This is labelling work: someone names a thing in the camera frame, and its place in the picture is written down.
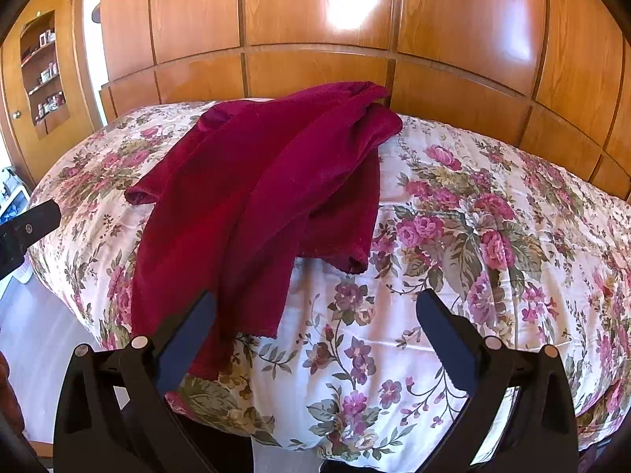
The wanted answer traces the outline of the cluttered side table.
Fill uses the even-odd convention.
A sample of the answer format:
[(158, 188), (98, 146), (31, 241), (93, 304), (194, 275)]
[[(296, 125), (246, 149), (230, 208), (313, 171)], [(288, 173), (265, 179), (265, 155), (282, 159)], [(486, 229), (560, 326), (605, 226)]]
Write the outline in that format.
[(0, 223), (6, 223), (24, 212), (30, 202), (30, 192), (12, 167), (1, 169)]

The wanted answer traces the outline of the dark red knit garment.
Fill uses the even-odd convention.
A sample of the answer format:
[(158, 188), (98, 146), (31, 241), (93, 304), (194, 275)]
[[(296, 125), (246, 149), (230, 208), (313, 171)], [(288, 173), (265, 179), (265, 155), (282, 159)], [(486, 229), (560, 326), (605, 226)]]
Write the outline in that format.
[(202, 292), (217, 319), (190, 367), (214, 380), (238, 334), (276, 335), (296, 259), (362, 274), (380, 203), (377, 150), (402, 128), (370, 81), (224, 101), (125, 193), (150, 205), (132, 326), (154, 332)]

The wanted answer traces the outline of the floral quilted bedspread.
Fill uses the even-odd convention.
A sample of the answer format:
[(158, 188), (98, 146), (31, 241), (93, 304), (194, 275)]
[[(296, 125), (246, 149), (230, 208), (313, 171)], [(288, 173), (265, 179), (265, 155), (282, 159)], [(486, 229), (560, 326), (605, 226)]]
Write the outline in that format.
[(300, 259), (275, 339), (240, 336), (215, 381), (171, 407), (212, 443), (235, 434), (355, 467), (416, 470), (465, 402), (415, 315), (426, 288), (507, 346), (554, 345), (577, 441), (630, 410), (630, 208), (505, 143), (416, 117), (380, 149), (381, 201), (359, 276)]

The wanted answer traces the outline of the wooden shelf cabinet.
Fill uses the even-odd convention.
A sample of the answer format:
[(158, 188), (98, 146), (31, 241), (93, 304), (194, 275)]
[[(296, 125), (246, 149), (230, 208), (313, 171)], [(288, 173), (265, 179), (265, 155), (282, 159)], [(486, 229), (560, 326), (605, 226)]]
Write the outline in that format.
[(1, 109), (16, 170), (36, 185), (102, 126), (84, 41), (84, 0), (30, 0), (1, 46)]

